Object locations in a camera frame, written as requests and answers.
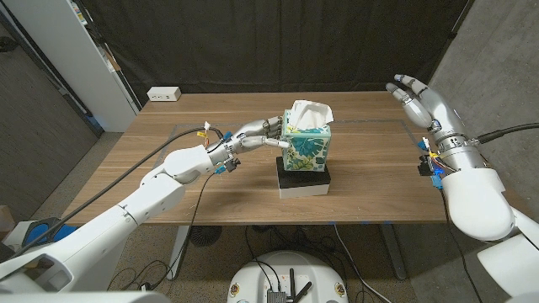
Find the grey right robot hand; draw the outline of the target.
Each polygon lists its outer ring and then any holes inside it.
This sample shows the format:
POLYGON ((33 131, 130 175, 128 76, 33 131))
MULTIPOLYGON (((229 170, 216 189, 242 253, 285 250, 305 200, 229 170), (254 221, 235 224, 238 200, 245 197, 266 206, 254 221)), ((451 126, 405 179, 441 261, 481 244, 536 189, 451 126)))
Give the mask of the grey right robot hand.
POLYGON ((410 88, 411 93, 391 82, 386 84, 386 90, 402 105, 414 124, 433 136, 441 152, 467 144, 467 131, 462 120, 435 90, 408 75, 396 74, 394 79, 410 88))

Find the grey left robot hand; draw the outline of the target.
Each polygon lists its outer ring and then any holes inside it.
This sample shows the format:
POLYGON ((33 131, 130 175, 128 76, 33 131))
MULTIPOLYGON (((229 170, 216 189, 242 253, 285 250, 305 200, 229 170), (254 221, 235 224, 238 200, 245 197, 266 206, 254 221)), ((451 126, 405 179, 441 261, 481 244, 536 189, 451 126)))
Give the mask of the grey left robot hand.
POLYGON ((233 159, 234 154, 250 152, 261 146, 288 148, 290 143, 280 139, 282 123, 283 118, 275 116, 243 125, 223 141, 215 142, 207 147, 212 163, 214 165, 224 163, 233 159))

